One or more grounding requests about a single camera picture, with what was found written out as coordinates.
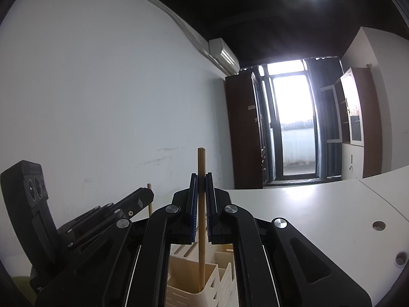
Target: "air conditioner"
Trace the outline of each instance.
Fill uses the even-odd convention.
[[[210,55],[213,56],[224,69],[233,74],[239,72],[240,65],[238,64],[238,60],[222,38],[210,40],[209,48]]]

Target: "brown cabinet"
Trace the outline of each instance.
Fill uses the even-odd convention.
[[[226,77],[235,189],[260,189],[267,182],[259,89],[250,72]]]

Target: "window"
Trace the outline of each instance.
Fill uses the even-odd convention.
[[[267,65],[267,71],[269,75],[304,71],[304,64],[301,60],[270,63]]]
[[[261,77],[264,76],[264,68],[263,68],[263,66],[258,66],[258,72],[260,73],[260,76],[261,76]]]

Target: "fluorescent light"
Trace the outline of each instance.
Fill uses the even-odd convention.
[[[234,65],[233,59],[226,53],[224,50],[222,50],[222,55],[226,59],[226,61],[230,64]]]

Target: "wooden dowel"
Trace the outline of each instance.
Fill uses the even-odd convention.
[[[206,205],[205,205],[206,150],[198,149],[198,223],[199,223],[199,292],[205,288]]]
[[[148,188],[152,189],[152,185],[150,183],[148,183]],[[149,211],[149,217],[152,216],[152,203],[148,204],[148,211]]]

